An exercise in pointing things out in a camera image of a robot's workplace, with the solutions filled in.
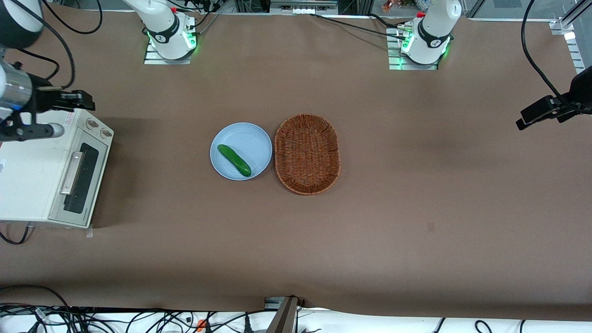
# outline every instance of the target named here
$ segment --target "black cable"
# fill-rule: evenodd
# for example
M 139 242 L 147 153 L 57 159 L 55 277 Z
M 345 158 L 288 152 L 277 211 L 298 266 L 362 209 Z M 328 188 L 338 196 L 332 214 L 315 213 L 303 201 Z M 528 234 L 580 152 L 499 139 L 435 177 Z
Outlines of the black cable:
M 170 318 L 168 318 L 168 319 L 166 319 L 164 321 L 164 323 L 162 324 L 162 327 L 160 327 L 160 328 L 158 326 L 156 327 L 156 333 L 162 333 L 162 330 L 165 328 L 165 326 L 167 324 L 175 324 L 175 325 L 177 325 L 181 329 L 181 332 L 183 332 L 183 326 L 181 326 L 179 323 L 173 321 L 173 319 L 177 318 L 181 314 L 182 314 L 182 312 L 179 312 L 179 313 L 177 313 L 176 315 L 173 316 L 172 313 L 169 313 L 168 315 L 170 316 Z
M 368 14 L 368 16 L 376 18 L 378 21 L 380 21 L 380 23 L 386 25 L 389 28 L 396 28 L 397 27 L 396 24 L 391 24 L 389 22 L 386 22 L 385 20 L 382 19 L 382 17 L 380 17 L 374 13 L 370 13 L 370 14 Z
M 231 330 L 231 331 L 233 331 L 234 333 L 242 333 L 238 329 L 234 329 L 234 328 L 230 327 L 230 325 L 225 325 L 225 326 L 228 327 L 228 329 Z
M 22 10 L 27 12 L 32 17 L 34 17 L 37 21 L 41 22 L 45 26 L 45 28 L 48 28 L 49 31 L 51 31 L 57 37 L 57 39 L 60 40 L 60 42 L 62 43 L 62 46 L 66 50 L 66 53 L 68 55 L 68 59 L 70 60 L 70 71 L 71 71 L 70 81 L 67 84 L 63 85 L 62 89 L 67 89 L 70 86 L 72 86 L 72 84 L 74 83 L 74 79 L 76 77 L 76 68 L 74 66 L 74 57 L 72 56 L 72 52 L 70 51 L 70 47 L 68 47 L 64 38 L 62 38 L 62 36 L 52 26 L 49 25 L 49 23 L 45 22 L 41 17 L 39 17 L 39 15 L 37 15 L 32 10 L 30 10 L 29 7 L 23 5 L 19 0 L 10 0 L 10 1 L 14 2 L 14 4 L 19 6 Z
M 38 58 L 38 59 L 41 59 L 41 60 L 45 60 L 47 62 L 50 62 L 50 63 L 56 65 L 56 68 L 53 70 L 53 72 L 45 78 L 46 80 L 51 80 L 52 77 L 56 76 L 56 74 L 58 73 L 58 71 L 60 71 L 60 64 L 57 61 L 55 61 L 55 60 L 53 60 L 51 58 L 37 55 L 37 54 L 35 54 L 35 53 L 31 52 L 31 51 L 25 50 L 25 49 L 17 49 L 17 50 L 23 52 L 26 55 L 30 55 L 31 57 L 35 57 L 35 58 Z
M 206 317 L 205 317 L 205 320 L 202 322 L 202 325 L 205 325 L 205 323 L 206 323 L 206 322 L 207 322 L 207 321 L 210 319 L 210 317 L 211 317 L 211 316 L 213 316 L 215 313 L 216 313 L 215 311 L 214 311 L 214 312 L 208 312 L 208 314 L 207 314 L 207 315 L 206 315 Z M 193 321 L 194 321 L 194 320 L 193 320 L 193 312 L 191 312 L 191 323 L 190 323 L 190 324 L 187 324 L 186 322 L 184 322 L 184 321 L 180 320 L 179 318 L 175 318 L 175 319 L 176 319 L 177 321 L 179 321 L 180 323 L 182 323 L 184 326 L 187 326 L 187 328 L 189 328 L 189 329 L 191 329 L 191 328 L 195 328 L 195 329 L 197 329 L 197 328 L 200 328 L 200 327 L 202 326 L 202 325 L 200 325 L 199 321 L 198 321 L 198 323 L 197 323 L 197 326 L 196 326 L 196 327 L 193 327 L 193 326 L 192 326 L 192 325 L 193 325 Z
M 130 322 L 127 324 L 127 327 L 126 327 L 126 333 L 128 333 L 128 332 L 130 331 L 130 326 L 131 326 L 131 323 L 133 323 L 133 322 L 134 322 L 134 321 L 135 321 L 135 320 L 136 320 L 136 319 L 137 319 L 139 316 L 141 316 L 141 315 L 143 315 L 143 314 L 145 314 L 145 313 L 148 313 L 148 312 L 140 312 L 140 313 L 138 313 L 137 315 L 135 315 L 135 316 L 133 316 L 133 317 L 131 318 Z
M 0 238 L 2 238 L 3 241 L 5 241 L 6 243 L 9 243 L 10 245 L 21 245 L 24 242 L 27 241 L 27 236 L 29 235 L 29 226 L 27 225 L 25 227 L 25 232 L 22 234 L 22 238 L 20 241 L 15 242 L 15 241 L 11 241 L 10 239 L 8 239 L 8 237 L 4 236 L 4 234 L 2 232 L 0 232 Z
M 405 40 L 405 37 L 403 37 L 403 36 L 397 36 L 397 35 L 387 34 L 387 33 L 383 33 L 383 32 L 376 31 L 376 30 L 371 30 L 371 29 L 366 29 L 366 28 L 358 27 L 357 25 L 353 25 L 353 24 L 341 22 L 341 21 L 338 21 L 338 20 L 334 20 L 332 18 L 328 18 L 328 17 L 324 17 L 324 16 L 321 16 L 321 15 L 317 15 L 317 14 L 310 14 L 310 15 L 312 15 L 314 17 L 322 18 L 322 19 L 327 20 L 327 21 L 331 21 L 331 22 L 343 24 L 343 25 L 346 25 L 348 27 L 352 27 L 352 28 L 363 30 L 363 31 L 367 31 L 369 33 L 374 33 L 374 34 L 379 34 L 379 35 L 382 35 L 382 36 L 393 37 L 393 38 L 396 38 L 396 39 Z
M 230 324 L 231 322 L 235 321 L 236 319 L 240 319 L 240 318 L 242 318 L 242 317 L 244 317 L 244 316 L 248 316 L 248 315 L 253 315 L 254 313 L 261 313 L 261 312 L 267 312 L 267 311 L 275 311 L 275 310 L 266 309 L 266 310 L 259 310 L 259 311 L 246 312 L 246 313 L 244 313 L 244 314 L 242 314 L 242 315 L 240 315 L 240 316 L 236 316 L 236 317 L 234 317 L 234 318 L 232 318 L 232 319 L 229 319 L 228 321 L 225 321 L 225 322 L 224 322 L 224 323 L 222 323 L 222 324 L 216 324 L 216 326 L 218 326 L 218 327 L 216 327 L 216 328 L 212 329 L 211 333 L 214 333 L 214 332 L 216 332 L 216 331 L 217 331 L 217 330 L 219 330 L 221 327 L 224 327 L 225 325 L 228 325 L 228 324 Z
M 442 328 L 442 324 L 444 324 L 444 321 L 446 320 L 446 317 L 440 319 L 440 322 L 438 323 L 438 326 L 436 327 L 436 330 L 434 331 L 434 333 L 439 333 L 440 329 Z
M 491 332 L 491 327 L 489 327 L 489 325 L 487 325 L 487 323 L 482 320 L 475 321 L 475 330 L 477 332 L 484 333 L 482 330 L 479 329 L 479 324 L 485 325 L 485 327 L 487 327 L 487 330 L 489 331 L 489 333 L 493 333 L 493 332 Z
M 0 288 L 0 292 L 1 291 L 4 291 L 4 290 L 8 290 L 8 289 L 22 289 L 22 288 L 25 288 L 25 289 L 26 288 L 34 288 L 34 289 L 42 289 L 42 290 L 48 291 L 48 292 L 52 293 L 54 296 L 56 296 L 60 300 L 60 302 L 62 302 L 62 304 L 64 304 L 64 306 L 66 308 L 69 308 L 70 307 L 68 305 L 68 303 L 66 303 L 66 300 L 62 297 L 62 295 L 60 295 L 57 291 L 55 291 L 55 290 L 53 290 L 51 288 L 48 288 L 48 287 L 45 287 L 45 286 L 39 286 L 39 285 L 36 285 L 36 284 L 16 284 L 14 286 L 1 287 Z M 83 324 L 82 315 L 80 313 L 77 313 L 77 312 L 72 312 L 72 315 L 78 317 L 79 321 L 81 322 L 81 327 L 82 327 L 83 332 L 88 333 L 88 327 L 86 327 L 86 325 Z
M 191 312 L 191 322 L 189 323 L 189 325 L 187 325 L 187 330 L 184 333 L 189 333 L 189 330 L 192 329 L 193 327 L 193 312 Z
M 189 27 L 189 29 L 193 29 L 193 28 L 197 27 L 198 25 L 202 24 L 202 23 L 205 21 L 205 19 L 208 17 L 208 15 L 209 15 L 210 13 L 211 13 L 211 12 L 207 12 L 207 13 L 205 13 L 205 16 L 204 16 L 204 18 L 202 18 L 202 19 L 201 19 L 201 21 L 200 21 L 198 24 L 190 26 L 190 27 Z
M 68 23 L 66 23 L 66 21 L 64 21 L 61 17 L 59 17 L 59 15 L 56 14 L 56 12 L 53 10 L 53 8 L 50 7 L 49 4 L 47 3 L 47 0 L 42 0 L 42 1 L 45 4 L 45 7 L 47 7 L 47 9 L 49 9 L 49 11 L 53 14 L 53 16 L 55 16 L 57 18 L 58 21 L 60 21 L 66 28 L 74 31 L 77 34 L 90 35 L 90 34 L 96 33 L 103 25 L 103 8 L 101 7 L 101 2 L 99 0 L 96 0 L 96 5 L 99 7 L 99 23 L 96 25 L 96 27 L 94 29 L 89 30 L 89 31 L 80 31 L 80 30 L 72 28 Z
M 166 320 L 166 317 L 168 315 L 170 315 L 170 313 L 167 312 L 161 319 L 159 319 L 152 326 L 150 326 L 150 328 L 146 330 L 146 333 L 150 332 L 150 330 L 153 329 L 154 327 L 156 327 L 156 332 L 158 333 L 159 332 L 159 325 L 160 325 L 160 323 L 162 323 L 163 321 L 165 321 Z
M 522 19 L 522 26 L 520 28 L 520 40 L 522 42 L 522 50 L 524 51 L 524 55 L 526 56 L 526 59 L 528 60 L 528 62 L 532 66 L 532 68 L 535 69 L 535 71 L 539 74 L 540 78 L 543 79 L 543 81 L 545 82 L 545 84 L 547 84 L 547 86 L 549 87 L 549 89 L 551 89 L 551 91 L 553 92 L 553 94 L 555 94 L 555 96 L 557 97 L 557 99 L 560 102 L 562 102 L 563 104 L 565 104 L 567 107 L 571 108 L 573 111 L 576 111 L 578 113 L 586 113 L 585 111 L 580 110 L 575 105 L 572 105 L 571 103 L 569 103 L 563 96 L 561 96 L 561 94 L 559 93 L 559 91 L 555 88 L 555 86 L 553 86 L 553 84 L 551 83 L 551 81 L 547 78 L 547 76 L 545 75 L 545 73 L 543 73 L 543 71 L 535 63 L 535 61 L 530 56 L 530 53 L 528 52 L 528 48 L 526 47 L 526 33 L 525 33 L 525 28 L 526 28 L 526 20 L 528 19 L 528 14 L 530 13 L 530 9 L 532 8 L 532 5 L 534 3 L 535 3 L 535 0 L 530 0 L 530 2 L 528 3 L 528 6 L 526 7 L 526 10 L 524 11 L 524 18 Z
M 45 324 L 45 322 L 39 318 L 39 316 L 35 313 L 35 318 L 37 319 L 37 323 L 41 324 L 41 326 L 43 326 L 43 333 L 48 333 L 49 331 L 47 330 L 47 324 Z

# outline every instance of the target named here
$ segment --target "oven door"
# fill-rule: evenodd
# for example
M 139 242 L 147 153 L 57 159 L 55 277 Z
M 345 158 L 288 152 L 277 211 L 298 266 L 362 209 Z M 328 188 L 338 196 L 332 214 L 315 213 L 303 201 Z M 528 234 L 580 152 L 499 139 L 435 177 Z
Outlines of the oven door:
M 78 228 L 89 226 L 107 149 L 106 144 L 76 129 L 50 220 Z

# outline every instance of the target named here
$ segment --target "oven handle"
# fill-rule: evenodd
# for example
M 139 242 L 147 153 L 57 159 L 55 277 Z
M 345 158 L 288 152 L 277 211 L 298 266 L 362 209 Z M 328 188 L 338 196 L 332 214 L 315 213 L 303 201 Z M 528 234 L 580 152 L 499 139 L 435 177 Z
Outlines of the oven handle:
M 82 166 L 83 158 L 83 152 L 73 152 L 72 156 L 70 156 L 70 165 L 68 166 L 68 170 L 66 171 L 66 176 L 64 177 L 64 183 L 62 184 L 60 194 L 65 194 L 69 196 L 74 191 L 74 187 L 76 187 L 76 181 L 78 180 L 78 174 L 80 173 L 80 167 Z

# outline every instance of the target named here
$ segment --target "white toaster oven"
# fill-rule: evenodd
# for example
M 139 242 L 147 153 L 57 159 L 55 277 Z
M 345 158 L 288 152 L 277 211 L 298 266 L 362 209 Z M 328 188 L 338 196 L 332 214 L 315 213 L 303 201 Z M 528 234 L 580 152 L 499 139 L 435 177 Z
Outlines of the white toaster oven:
M 113 131 L 83 109 L 47 111 L 64 134 L 0 146 L 0 222 L 88 228 Z

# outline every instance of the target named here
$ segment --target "label sticker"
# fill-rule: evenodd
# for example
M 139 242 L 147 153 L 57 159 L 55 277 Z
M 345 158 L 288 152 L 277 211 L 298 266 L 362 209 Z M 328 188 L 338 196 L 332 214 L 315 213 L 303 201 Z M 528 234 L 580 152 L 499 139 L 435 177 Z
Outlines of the label sticker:
M 66 120 L 64 120 L 64 125 L 71 126 L 74 122 L 74 112 L 68 112 L 66 115 Z

